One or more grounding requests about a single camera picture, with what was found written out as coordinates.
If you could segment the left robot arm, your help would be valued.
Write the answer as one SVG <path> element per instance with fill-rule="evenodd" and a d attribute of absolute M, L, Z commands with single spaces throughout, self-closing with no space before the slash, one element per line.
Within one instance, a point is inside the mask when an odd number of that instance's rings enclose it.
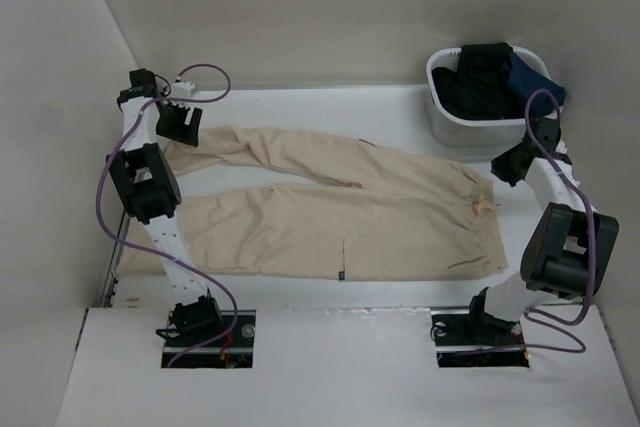
<path fill-rule="evenodd" d="M 168 326 L 156 334 L 170 348 L 202 348 L 219 342 L 226 326 L 206 282 L 190 270 L 194 262 L 176 215 L 182 196 L 159 143 L 164 138 L 196 147 L 202 110 L 167 100 L 161 79 L 147 69 L 129 73 L 130 87 L 117 97 L 125 140 L 109 174 L 124 210 L 151 238 L 152 245 L 142 250 L 161 259 L 171 284 L 175 306 Z"/>

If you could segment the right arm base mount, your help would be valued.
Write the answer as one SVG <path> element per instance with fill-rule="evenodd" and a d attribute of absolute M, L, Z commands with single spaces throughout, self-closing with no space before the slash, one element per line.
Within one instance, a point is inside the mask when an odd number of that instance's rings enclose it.
<path fill-rule="evenodd" d="M 431 340 L 440 368 L 528 368 L 519 323 L 496 326 L 472 320 L 464 309 L 433 310 Z"/>

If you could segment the beige trousers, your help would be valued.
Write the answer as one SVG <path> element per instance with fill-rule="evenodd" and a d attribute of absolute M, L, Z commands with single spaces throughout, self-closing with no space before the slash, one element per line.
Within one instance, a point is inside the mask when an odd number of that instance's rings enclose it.
<path fill-rule="evenodd" d="M 194 265 L 218 275 L 482 279 L 507 266 L 493 185 L 468 166 L 304 130 L 222 126 L 164 147 L 174 173 L 264 168 L 293 183 L 185 198 Z"/>

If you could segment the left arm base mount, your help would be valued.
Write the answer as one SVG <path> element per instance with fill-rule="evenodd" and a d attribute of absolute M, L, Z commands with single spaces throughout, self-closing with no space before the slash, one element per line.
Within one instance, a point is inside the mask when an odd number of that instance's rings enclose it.
<path fill-rule="evenodd" d="M 179 333 L 173 325 L 157 329 L 163 340 L 163 369 L 250 369 L 253 366 L 256 312 L 240 311 L 233 329 L 221 336 L 233 320 L 233 312 L 222 313 L 222 324 Z"/>

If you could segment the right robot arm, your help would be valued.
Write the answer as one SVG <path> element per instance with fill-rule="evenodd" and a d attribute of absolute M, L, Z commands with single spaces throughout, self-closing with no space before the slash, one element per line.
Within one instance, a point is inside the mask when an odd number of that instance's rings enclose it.
<path fill-rule="evenodd" d="M 526 182 L 544 212 L 518 273 L 471 300 L 463 327 L 475 342 L 509 334 L 522 317 L 558 331 L 576 326 L 600 288 L 619 223 L 592 207 L 560 144 L 559 121 L 535 117 L 521 142 L 491 162 L 492 174 L 501 181 Z"/>

